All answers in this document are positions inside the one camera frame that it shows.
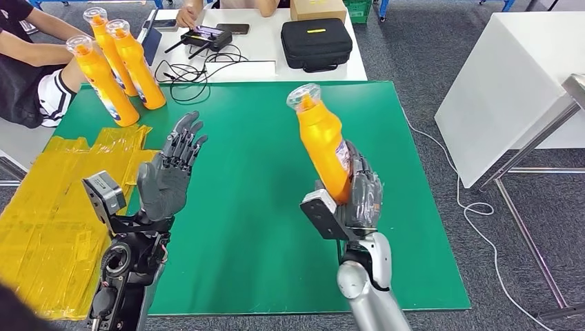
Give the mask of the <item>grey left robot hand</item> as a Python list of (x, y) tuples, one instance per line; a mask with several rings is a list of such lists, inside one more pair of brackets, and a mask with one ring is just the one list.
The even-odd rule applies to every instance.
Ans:
[(185, 114), (166, 137), (152, 161), (139, 166), (137, 186), (141, 210), (151, 221), (170, 218), (186, 204), (192, 167), (208, 136), (199, 112)]

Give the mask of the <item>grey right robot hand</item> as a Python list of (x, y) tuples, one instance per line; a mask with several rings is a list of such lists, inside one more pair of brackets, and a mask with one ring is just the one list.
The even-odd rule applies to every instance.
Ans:
[(349, 197), (335, 202), (320, 180), (307, 197), (316, 198), (324, 206), (325, 214), (317, 219), (317, 231), (325, 239), (351, 239), (366, 237), (378, 231), (381, 214), (383, 185), (367, 158), (347, 140), (350, 156)]

